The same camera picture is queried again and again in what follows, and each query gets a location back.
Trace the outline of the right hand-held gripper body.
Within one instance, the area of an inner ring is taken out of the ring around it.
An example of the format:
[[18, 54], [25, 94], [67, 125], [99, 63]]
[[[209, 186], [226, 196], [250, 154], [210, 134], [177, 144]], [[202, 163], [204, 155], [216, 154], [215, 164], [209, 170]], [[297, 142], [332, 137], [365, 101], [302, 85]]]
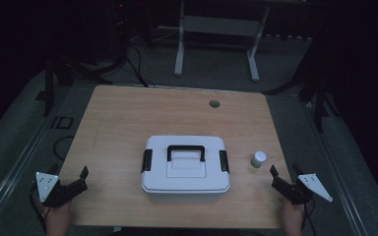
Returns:
[[315, 173], [297, 176], [295, 184], [289, 184], [278, 174], [273, 175], [272, 187], [291, 201], [293, 205], [308, 204], [314, 195], [331, 203], [333, 197], [328, 193]]

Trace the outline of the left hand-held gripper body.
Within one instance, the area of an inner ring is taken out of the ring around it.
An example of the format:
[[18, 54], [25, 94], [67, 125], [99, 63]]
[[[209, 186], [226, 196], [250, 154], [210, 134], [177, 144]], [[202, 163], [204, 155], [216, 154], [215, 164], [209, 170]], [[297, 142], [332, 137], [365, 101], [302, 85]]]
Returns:
[[87, 175], [80, 176], [73, 183], [62, 186], [58, 175], [36, 172], [38, 199], [45, 207], [61, 207], [88, 188], [86, 178]]

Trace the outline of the white bottle green label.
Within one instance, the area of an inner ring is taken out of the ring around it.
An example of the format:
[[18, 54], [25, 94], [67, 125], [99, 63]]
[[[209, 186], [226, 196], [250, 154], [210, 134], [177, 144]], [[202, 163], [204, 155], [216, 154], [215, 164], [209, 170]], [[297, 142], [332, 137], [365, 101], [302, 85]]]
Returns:
[[254, 168], [260, 168], [267, 160], [267, 155], [263, 151], [256, 151], [250, 160], [250, 164]]

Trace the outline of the white box lid black handle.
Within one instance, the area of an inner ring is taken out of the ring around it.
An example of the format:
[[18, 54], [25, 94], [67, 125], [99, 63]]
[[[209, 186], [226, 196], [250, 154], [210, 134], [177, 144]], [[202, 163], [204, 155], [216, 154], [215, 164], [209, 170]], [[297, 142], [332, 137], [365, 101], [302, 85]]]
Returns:
[[223, 194], [230, 187], [225, 145], [214, 136], [151, 136], [141, 172], [148, 194]]

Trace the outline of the person's right hand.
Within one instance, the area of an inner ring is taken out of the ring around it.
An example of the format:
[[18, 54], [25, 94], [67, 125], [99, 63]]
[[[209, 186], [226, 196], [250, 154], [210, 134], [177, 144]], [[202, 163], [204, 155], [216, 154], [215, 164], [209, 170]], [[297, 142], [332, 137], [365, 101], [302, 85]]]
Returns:
[[288, 199], [283, 200], [281, 220], [285, 236], [302, 236], [304, 206], [293, 205]]

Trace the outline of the person's left hand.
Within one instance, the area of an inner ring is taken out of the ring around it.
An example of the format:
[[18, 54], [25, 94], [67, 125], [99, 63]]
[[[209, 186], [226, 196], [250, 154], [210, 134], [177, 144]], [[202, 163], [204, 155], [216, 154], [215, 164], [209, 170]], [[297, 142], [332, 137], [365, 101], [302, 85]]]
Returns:
[[67, 236], [72, 219], [71, 204], [43, 208], [46, 236]]

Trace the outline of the black metal stand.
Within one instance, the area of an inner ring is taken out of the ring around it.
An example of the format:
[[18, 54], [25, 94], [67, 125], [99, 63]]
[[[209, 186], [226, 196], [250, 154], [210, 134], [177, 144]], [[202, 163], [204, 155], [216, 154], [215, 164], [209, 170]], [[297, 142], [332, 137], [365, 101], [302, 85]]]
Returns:
[[117, 30], [115, 0], [53, 0], [46, 11], [44, 113], [54, 106], [56, 84], [71, 86], [73, 74], [101, 85], [104, 76], [125, 61], [125, 43]]
[[299, 100], [310, 102], [312, 97], [316, 96], [313, 122], [317, 130], [322, 132], [325, 93], [334, 68], [333, 40], [325, 33], [320, 32], [313, 37], [292, 79], [279, 87], [263, 91], [263, 94], [276, 95], [303, 84], [303, 88], [298, 94]]

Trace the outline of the black square floor frame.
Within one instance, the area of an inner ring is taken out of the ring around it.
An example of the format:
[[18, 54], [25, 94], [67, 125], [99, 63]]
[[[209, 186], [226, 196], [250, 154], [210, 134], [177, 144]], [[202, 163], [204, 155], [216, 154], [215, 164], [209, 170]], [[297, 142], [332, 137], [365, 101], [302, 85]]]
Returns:
[[65, 116], [56, 116], [50, 125], [51, 129], [70, 129], [73, 126], [74, 119]]

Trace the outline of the white metal desk frame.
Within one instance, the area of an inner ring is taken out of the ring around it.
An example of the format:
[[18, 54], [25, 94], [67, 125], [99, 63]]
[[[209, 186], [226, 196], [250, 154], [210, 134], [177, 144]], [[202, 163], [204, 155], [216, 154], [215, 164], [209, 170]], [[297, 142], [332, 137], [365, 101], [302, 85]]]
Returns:
[[180, 0], [178, 46], [174, 66], [174, 75], [181, 76], [183, 71], [184, 32], [214, 33], [250, 36], [254, 38], [252, 47], [246, 51], [246, 56], [251, 80], [253, 82], [259, 82], [260, 77], [255, 56], [269, 13], [270, 8], [265, 7], [259, 21], [193, 16], [185, 13], [185, 0]]

